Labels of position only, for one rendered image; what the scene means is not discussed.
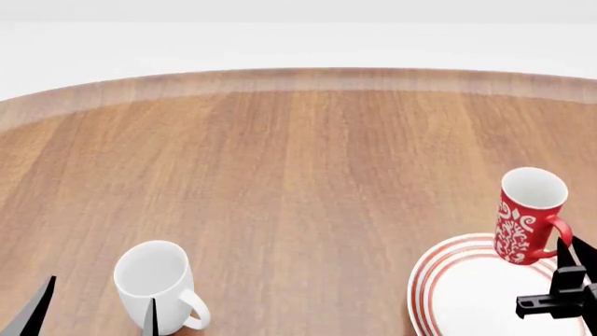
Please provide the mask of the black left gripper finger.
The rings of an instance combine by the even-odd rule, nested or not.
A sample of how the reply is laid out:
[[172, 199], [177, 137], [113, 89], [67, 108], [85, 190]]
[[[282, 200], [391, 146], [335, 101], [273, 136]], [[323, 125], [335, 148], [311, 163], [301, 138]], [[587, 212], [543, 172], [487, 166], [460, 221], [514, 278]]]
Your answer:
[[39, 336], [54, 293], [57, 276], [51, 275], [25, 304], [0, 336]]
[[157, 336], [157, 310], [155, 299], [150, 299], [141, 336]]

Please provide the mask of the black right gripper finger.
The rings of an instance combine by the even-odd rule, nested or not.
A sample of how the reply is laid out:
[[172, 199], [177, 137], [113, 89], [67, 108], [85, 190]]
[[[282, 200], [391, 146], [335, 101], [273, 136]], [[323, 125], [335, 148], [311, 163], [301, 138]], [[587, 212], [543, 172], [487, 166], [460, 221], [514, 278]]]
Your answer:
[[597, 248], [574, 236], [572, 246], [580, 264], [586, 268], [587, 277], [597, 284]]
[[576, 261], [569, 250], [569, 245], [567, 245], [562, 237], [559, 237], [557, 240], [557, 268], [570, 268], [576, 267]]

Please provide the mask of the white mug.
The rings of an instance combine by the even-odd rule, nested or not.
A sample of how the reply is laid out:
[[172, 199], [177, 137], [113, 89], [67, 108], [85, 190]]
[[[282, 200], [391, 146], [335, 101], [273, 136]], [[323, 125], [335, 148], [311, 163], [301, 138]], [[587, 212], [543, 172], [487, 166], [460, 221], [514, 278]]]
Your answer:
[[210, 325], [211, 313], [195, 293], [188, 256], [175, 243], [153, 240], [135, 245], [118, 260], [113, 279], [125, 310], [139, 327], [145, 326], [152, 301], [159, 336]]

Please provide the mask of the red patterned mug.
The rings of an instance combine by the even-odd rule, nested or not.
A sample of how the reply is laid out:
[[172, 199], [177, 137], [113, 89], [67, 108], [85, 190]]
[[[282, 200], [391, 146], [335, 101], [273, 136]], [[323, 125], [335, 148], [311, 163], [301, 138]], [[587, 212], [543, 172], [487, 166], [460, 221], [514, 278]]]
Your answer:
[[546, 249], [553, 231], [568, 247], [573, 230], [559, 214], [569, 190], [554, 173], [538, 167], [518, 167], [501, 178], [493, 248], [516, 265], [531, 265], [557, 255]]

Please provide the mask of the white plate with red rings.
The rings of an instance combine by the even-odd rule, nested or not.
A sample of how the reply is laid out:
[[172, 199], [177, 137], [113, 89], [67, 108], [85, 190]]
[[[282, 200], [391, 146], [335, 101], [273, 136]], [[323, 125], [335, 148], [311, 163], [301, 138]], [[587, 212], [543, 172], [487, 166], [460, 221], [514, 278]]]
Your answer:
[[519, 296], [549, 292], [556, 259], [514, 265], [498, 257], [493, 235], [443, 240], [411, 271], [407, 305], [417, 336], [591, 336], [581, 318], [519, 318]]

